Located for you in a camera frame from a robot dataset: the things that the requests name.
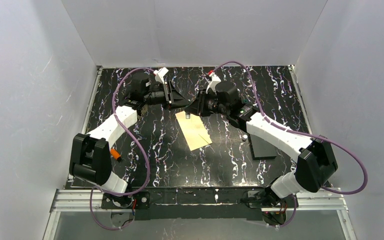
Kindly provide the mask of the cream paper envelope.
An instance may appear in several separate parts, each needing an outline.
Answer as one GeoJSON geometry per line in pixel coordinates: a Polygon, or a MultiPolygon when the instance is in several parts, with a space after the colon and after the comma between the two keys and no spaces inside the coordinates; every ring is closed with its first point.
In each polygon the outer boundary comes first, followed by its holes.
{"type": "Polygon", "coordinates": [[[193,114],[189,118],[186,116],[184,111],[175,114],[189,150],[194,151],[212,144],[213,142],[201,118],[193,114]]]}

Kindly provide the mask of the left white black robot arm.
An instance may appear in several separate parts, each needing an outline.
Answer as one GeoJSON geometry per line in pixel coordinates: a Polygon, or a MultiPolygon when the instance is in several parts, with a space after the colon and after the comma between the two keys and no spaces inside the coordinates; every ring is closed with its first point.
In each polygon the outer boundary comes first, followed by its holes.
{"type": "Polygon", "coordinates": [[[166,110],[184,108],[190,101],[174,87],[166,67],[152,70],[138,67],[129,71],[118,84],[112,97],[113,113],[98,127],[88,133],[78,133],[72,142],[69,174],[95,185],[99,190],[113,196],[128,196],[128,183],[113,171],[111,153],[113,145],[128,134],[139,147],[145,159],[146,179],[150,180],[150,161],[144,147],[129,131],[148,106],[160,105],[166,110]]]}

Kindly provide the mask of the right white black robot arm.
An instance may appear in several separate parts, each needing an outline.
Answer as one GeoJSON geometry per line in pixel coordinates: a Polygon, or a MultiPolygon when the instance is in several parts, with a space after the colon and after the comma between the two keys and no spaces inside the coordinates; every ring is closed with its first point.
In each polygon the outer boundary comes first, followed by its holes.
{"type": "Polygon", "coordinates": [[[338,169],[329,142],[290,133],[272,119],[265,120],[256,106],[241,98],[231,82],[218,83],[214,89],[202,88],[184,111],[200,117],[224,115],[233,127],[262,139],[296,162],[294,171],[278,177],[264,189],[265,200],[278,201],[304,190],[316,193],[338,169]]]}

